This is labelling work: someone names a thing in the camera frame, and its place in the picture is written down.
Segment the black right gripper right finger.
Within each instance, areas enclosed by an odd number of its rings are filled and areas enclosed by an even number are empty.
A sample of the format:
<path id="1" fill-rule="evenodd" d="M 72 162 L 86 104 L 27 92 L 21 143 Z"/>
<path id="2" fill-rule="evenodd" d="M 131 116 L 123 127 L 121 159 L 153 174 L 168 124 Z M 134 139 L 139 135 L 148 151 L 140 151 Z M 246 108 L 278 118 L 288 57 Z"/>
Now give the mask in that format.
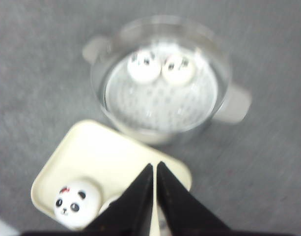
<path id="1" fill-rule="evenodd" d="M 157 200 L 174 236 L 235 234 L 183 186 L 164 162 L 157 165 Z"/>

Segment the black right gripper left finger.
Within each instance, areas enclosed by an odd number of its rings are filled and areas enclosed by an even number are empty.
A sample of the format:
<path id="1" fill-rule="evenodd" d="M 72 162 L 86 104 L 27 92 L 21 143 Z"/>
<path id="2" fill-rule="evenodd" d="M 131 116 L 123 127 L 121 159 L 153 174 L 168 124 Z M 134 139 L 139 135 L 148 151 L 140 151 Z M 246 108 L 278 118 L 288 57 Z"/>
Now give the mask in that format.
<path id="1" fill-rule="evenodd" d="M 153 208 L 153 166 L 147 164 L 123 194 L 83 231 L 85 236 L 148 236 Z"/>

